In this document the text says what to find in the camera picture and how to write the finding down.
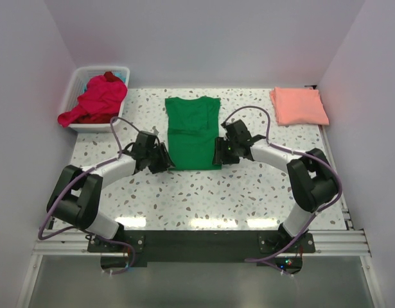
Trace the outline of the green t shirt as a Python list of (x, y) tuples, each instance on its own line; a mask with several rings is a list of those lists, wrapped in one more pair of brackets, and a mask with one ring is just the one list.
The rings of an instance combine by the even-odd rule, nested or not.
[(219, 170), (213, 164), (220, 99), (166, 98), (168, 153), (176, 171)]

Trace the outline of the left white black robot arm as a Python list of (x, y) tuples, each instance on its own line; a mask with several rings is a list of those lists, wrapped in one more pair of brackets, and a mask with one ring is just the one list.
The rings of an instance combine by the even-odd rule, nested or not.
[(173, 167), (165, 144), (155, 134), (141, 131), (134, 142), (120, 146), (114, 158), (92, 166), (63, 168), (46, 207), (48, 218), (94, 234), (109, 251), (117, 252), (126, 241), (124, 226), (100, 211), (102, 189), (144, 169), (156, 174)]

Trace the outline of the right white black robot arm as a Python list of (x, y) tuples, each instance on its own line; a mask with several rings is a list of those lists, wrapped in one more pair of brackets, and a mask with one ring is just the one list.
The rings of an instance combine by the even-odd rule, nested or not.
[(270, 142), (266, 135), (251, 135), (245, 123), (222, 123), (224, 137), (215, 139), (214, 165), (238, 164), (242, 158), (270, 165), (289, 177), (294, 206), (278, 228), (277, 243), (285, 252), (301, 243), (316, 213), (335, 203), (342, 184), (324, 152), (301, 152)]

